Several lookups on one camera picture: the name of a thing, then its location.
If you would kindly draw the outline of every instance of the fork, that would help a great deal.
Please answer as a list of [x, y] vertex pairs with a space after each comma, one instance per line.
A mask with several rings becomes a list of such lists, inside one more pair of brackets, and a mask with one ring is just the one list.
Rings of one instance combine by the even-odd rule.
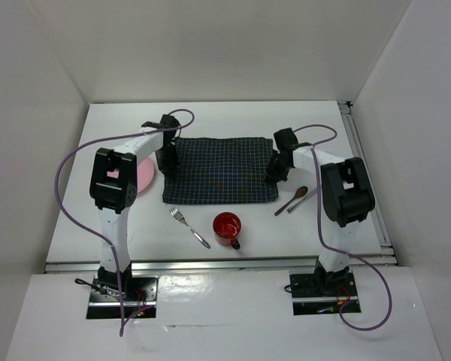
[[190, 232], [192, 232], [194, 234], [194, 236], [202, 243], [202, 245], [204, 247], [206, 247], [207, 249], [210, 249], [210, 244], [208, 244], [208, 242], [202, 238], [201, 235], [199, 235], [191, 226], [189, 226], [186, 222], [186, 219], [184, 218], [184, 216], [179, 212], [179, 210], [177, 208], [171, 208], [169, 209], [169, 211], [171, 212], [172, 216], [180, 223], [185, 224], [186, 227], [189, 229]]

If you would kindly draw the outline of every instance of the white wall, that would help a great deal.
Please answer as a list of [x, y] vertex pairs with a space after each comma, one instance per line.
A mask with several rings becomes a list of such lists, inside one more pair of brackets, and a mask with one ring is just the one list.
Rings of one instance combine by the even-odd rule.
[[29, 0], [91, 102], [353, 100], [410, 0]]
[[88, 105], [23, 0], [0, 1], [0, 360], [58, 214], [55, 168]]
[[451, 360], [451, 0], [413, 0], [353, 116], [395, 249]]

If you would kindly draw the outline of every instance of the pink plate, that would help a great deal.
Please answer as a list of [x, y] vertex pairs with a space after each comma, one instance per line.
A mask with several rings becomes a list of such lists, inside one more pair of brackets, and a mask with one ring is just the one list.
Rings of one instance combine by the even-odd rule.
[[[137, 167], [137, 193], [142, 192], [152, 182], [153, 174], [156, 168], [153, 165], [151, 158], [146, 158]], [[109, 171], [107, 173], [109, 177], [117, 178], [119, 176], [118, 171]]]

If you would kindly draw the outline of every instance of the spoon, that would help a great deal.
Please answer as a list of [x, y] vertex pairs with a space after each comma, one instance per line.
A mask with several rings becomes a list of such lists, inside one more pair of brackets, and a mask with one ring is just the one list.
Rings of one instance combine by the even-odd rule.
[[295, 201], [298, 198], [304, 197], [306, 194], [307, 194], [307, 187], [306, 186], [299, 187], [298, 190], [295, 191], [295, 195], [292, 197], [292, 199], [290, 201], [288, 201], [284, 206], [279, 208], [276, 211], [276, 213], [274, 213], [274, 216], [278, 216], [279, 214], [281, 214], [282, 211], [285, 210], [287, 208], [287, 206], [291, 204], [291, 202]]

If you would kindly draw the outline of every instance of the metal frame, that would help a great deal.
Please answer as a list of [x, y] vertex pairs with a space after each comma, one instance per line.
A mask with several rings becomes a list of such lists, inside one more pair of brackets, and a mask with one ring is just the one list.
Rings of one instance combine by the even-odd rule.
[[[341, 117], [343, 118], [344, 128], [346, 129], [347, 138], [349, 139], [349, 143], [351, 144], [351, 149], [353, 150], [354, 156], [361, 157], [366, 164], [366, 168], [368, 168], [368, 161], [364, 155], [364, 151], [362, 149], [361, 141], [359, 140], [359, 135], [357, 132], [356, 125], [354, 123], [353, 116], [351, 114], [351, 102], [337, 102], [339, 106], [339, 111], [341, 113]], [[376, 192], [374, 190], [374, 185], [371, 184], [373, 189], [374, 197], [376, 197]], [[371, 212], [374, 228], [376, 229], [377, 234], [383, 240], [380, 242], [381, 245], [389, 245], [392, 247], [391, 239], [389, 238], [389, 234], [386, 228], [386, 224], [384, 222], [383, 213], [381, 212], [381, 208], [376, 202], [376, 208], [373, 212]]]
[[[350, 102], [337, 103], [341, 116], [343, 118], [346, 134], [349, 139], [353, 154], [360, 156], [366, 162], [359, 141], [356, 125], [351, 115]], [[374, 228], [380, 236], [380, 255], [362, 255], [373, 265], [396, 266], [394, 250], [384, 223], [380, 206], [376, 203], [376, 208], [371, 213]], [[227, 272], [227, 271], [267, 271], [285, 269], [290, 272], [313, 272], [316, 265], [316, 256], [307, 257], [277, 257], [264, 259], [208, 259], [208, 260], [184, 260], [184, 261], [133, 261], [132, 273], [134, 276], [140, 275], [163, 275], [167, 273], [196, 273], [196, 272]], [[364, 266], [357, 259], [351, 259], [352, 268]], [[97, 272], [98, 262], [65, 262], [65, 263], [47, 263], [44, 273], [84, 273]]]
[[[157, 301], [146, 301], [146, 306], [155, 306], [157, 304]], [[118, 301], [114, 302], [89, 302], [89, 307], [117, 307], [120, 303]], [[137, 306], [137, 301], [124, 301], [123, 305], [125, 307], [134, 307]]]
[[[394, 266], [397, 260], [390, 246], [381, 247], [381, 255], [365, 256], [374, 265]], [[264, 271], [287, 269], [294, 272], [311, 272], [316, 265], [315, 256], [283, 257], [267, 259], [212, 259], [189, 261], [137, 261], [132, 263], [133, 275], [163, 275], [166, 273], [226, 272], [226, 271]], [[363, 266], [357, 259], [351, 259], [352, 267]], [[89, 263], [49, 263], [45, 273], [84, 273], [97, 272], [98, 262]]]

